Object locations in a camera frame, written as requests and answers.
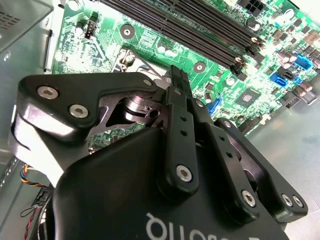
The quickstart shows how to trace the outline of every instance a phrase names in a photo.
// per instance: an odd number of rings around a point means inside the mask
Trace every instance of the black connector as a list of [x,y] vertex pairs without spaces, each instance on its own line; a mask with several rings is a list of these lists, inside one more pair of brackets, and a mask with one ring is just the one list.
[[257,17],[265,7],[260,0],[238,0],[238,4],[255,17]]
[[41,188],[38,194],[36,195],[31,207],[39,206],[42,207],[45,205],[47,200],[52,196],[53,190],[50,188]]
[[94,11],[88,21],[88,27],[87,27],[86,33],[84,34],[84,37],[86,39],[90,39],[91,36],[94,35],[95,30],[97,28],[98,17],[99,17],[99,14]]
[[276,73],[290,81],[294,80],[296,77],[291,71],[284,69],[282,66],[279,67]]
[[294,105],[301,101],[292,91],[288,91],[282,98],[279,99],[282,106],[291,109]]
[[257,116],[256,118],[253,119],[247,119],[245,120],[239,127],[239,131],[242,134],[247,134],[250,130],[252,130],[261,120],[262,116]]

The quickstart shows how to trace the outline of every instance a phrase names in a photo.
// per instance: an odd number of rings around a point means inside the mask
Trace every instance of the ram slot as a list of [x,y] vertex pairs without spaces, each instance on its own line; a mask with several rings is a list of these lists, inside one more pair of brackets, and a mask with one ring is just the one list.
[[119,0],[108,0],[108,1],[102,0],[102,1],[105,5],[117,10],[118,12],[128,16],[129,18],[131,18],[141,24],[144,24],[145,26],[163,34],[164,36],[186,46],[187,48],[203,55],[204,57],[212,60],[213,62],[216,62],[217,64],[219,64],[225,68],[228,68],[231,70],[234,69],[234,62],[233,61],[231,61],[225,57],[218,56],[212,50],[199,45],[199,43],[195,40],[191,40],[191,39],[186,40],[186,37],[183,36],[182,34],[180,34],[179,32],[172,31],[172,29],[170,29],[166,25],[153,19],[152,17],[150,17],[147,14],[143,14],[143,13],[137,11],[134,7],[132,7],[130,5],[123,4]]
[[179,1],[177,4],[174,4],[173,0],[157,0],[158,2],[164,4],[165,6],[172,8],[174,6],[174,10],[178,13],[184,15],[200,26],[206,28],[214,35],[218,36],[220,39],[228,41],[230,44],[237,46],[241,50],[246,50],[251,46],[252,40],[250,37],[243,37],[242,34],[239,34],[235,29],[231,26],[225,27],[219,24],[219,22],[215,21],[216,17],[212,19],[205,16],[204,12],[197,8],[192,8],[186,3]]
[[251,42],[251,38],[257,38],[257,35],[255,35],[253,32],[241,26],[235,20],[203,2],[202,0],[185,0],[184,3],[190,5],[199,13],[205,14],[207,18],[212,19],[216,24],[220,25],[224,29],[232,29],[243,39],[247,39]]
[[155,19],[159,23],[166,24],[167,27],[172,30],[181,33],[191,41],[197,39],[198,44],[203,45],[208,50],[215,52],[220,55],[222,58],[226,58],[232,62],[235,61],[236,58],[240,58],[240,54],[231,51],[228,47],[221,45],[218,42],[213,41],[209,37],[201,34],[200,32],[194,31],[186,24],[177,21],[171,17],[165,16],[163,12],[159,11],[155,7],[143,3],[140,0],[120,0],[123,3],[126,3],[128,6],[135,8],[137,11],[142,14],[148,15],[149,17]]

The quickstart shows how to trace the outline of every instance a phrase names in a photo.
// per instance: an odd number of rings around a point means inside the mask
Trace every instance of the chip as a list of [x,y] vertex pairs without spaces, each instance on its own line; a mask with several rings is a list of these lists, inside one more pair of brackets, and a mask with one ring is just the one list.
[[302,24],[302,21],[301,21],[301,19],[298,18],[297,20],[295,20],[293,25],[295,25],[296,27],[299,27],[300,24]]
[[295,30],[295,27],[294,26],[290,26],[290,27],[287,28],[286,32],[287,33],[292,33],[294,30]]
[[258,53],[257,55],[255,55],[253,57],[253,59],[256,60],[257,63],[261,63],[265,59],[265,56],[263,56],[262,54]]
[[213,85],[211,82],[208,82],[208,84],[205,86],[205,89],[211,91],[214,88],[215,85]]
[[284,33],[280,30],[275,30],[272,37],[275,39],[275,40],[279,40],[281,38],[281,36],[283,35]]
[[255,92],[250,88],[247,88],[240,97],[235,101],[236,104],[239,104],[245,108],[250,107],[259,97],[261,93]]
[[304,50],[304,52],[305,52],[306,54],[310,54],[310,53],[312,53],[314,50],[315,50],[315,49],[314,49],[312,46],[308,46],[308,47]]
[[320,55],[320,52],[318,50],[314,50],[310,56],[314,57],[314,58],[317,58],[318,56]]
[[309,32],[309,30],[310,30],[310,27],[305,26],[305,27],[301,30],[301,32],[302,32],[303,34],[306,34],[307,32]]
[[255,65],[255,68],[256,68],[256,69],[260,69],[260,68],[261,68],[261,63],[257,63],[257,64]]
[[244,95],[244,97],[242,98],[242,100],[244,102],[250,102],[250,100],[253,98],[254,96],[250,95],[250,94],[246,94]]
[[317,33],[315,30],[312,30],[312,31],[310,31],[308,36],[306,36],[303,40],[307,44],[313,45],[315,43],[315,41],[318,41],[319,39],[320,39],[320,34]]
[[280,37],[280,40],[284,41],[284,40],[286,40],[287,37],[288,37],[288,34],[284,33],[284,34],[282,34],[282,36]]
[[268,69],[265,71],[265,73],[269,75],[269,74],[272,74],[273,71],[274,71],[273,69],[268,68]]

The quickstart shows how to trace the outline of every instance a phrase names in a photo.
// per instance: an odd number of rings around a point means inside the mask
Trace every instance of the wire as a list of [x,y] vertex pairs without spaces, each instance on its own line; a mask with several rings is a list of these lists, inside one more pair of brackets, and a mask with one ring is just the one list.
[[27,238],[28,238],[28,233],[29,233],[29,230],[30,230],[30,228],[31,228],[31,223],[32,223],[32,221],[34,220],[35,215],[36,215],[36,213],[39,211],[39,209],[40,209],[40,207],[34,208],[33,213],[32,213],[32,215],[31,215],[30,218],[29,218],[29,222],[28,222],[28,224],[25,226],[25,233],[24,233],[24,236],[23,236],[23,240],[27,240]]
[[44,189],[47,189],[48,187],[46,185],[43,185],[43,184],[40,184],[38,182],[33,182],[33,181],[29,181],[27,179],[27,172],[28,172],[28,169],[30,168],[30,166],[28,164],[25,164],[23,166],[23,168],[21,169],[21,172],[20,172],[20,175],[21,175],[21,181],[24,183],[24,184],[27,184],[27,185],[30,185],[32,187],[38,187],[38,188],[44,188]]
[[32,206],[32,207],[29,207],[29,208],[23,210],[22,212],[20,212],[20,217],[21,217],[21,218],[25,218],[26,216],[28,216],[29,214],[31,214],[31,213],[35,210],[36,207],[37,207],[37,206]]

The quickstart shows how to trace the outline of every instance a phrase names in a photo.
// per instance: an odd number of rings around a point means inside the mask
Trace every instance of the black wire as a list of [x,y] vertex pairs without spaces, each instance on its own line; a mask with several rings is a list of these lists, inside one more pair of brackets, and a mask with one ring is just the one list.
[[29,207],[29,208],[23,210],[22,212],[20,212],[20,217],[21,217],[21,218],[25,218],[26,216],[28,216],[29,214],[31,214],[34,209],[35,209],[35,208],[32,206],[32,207]]

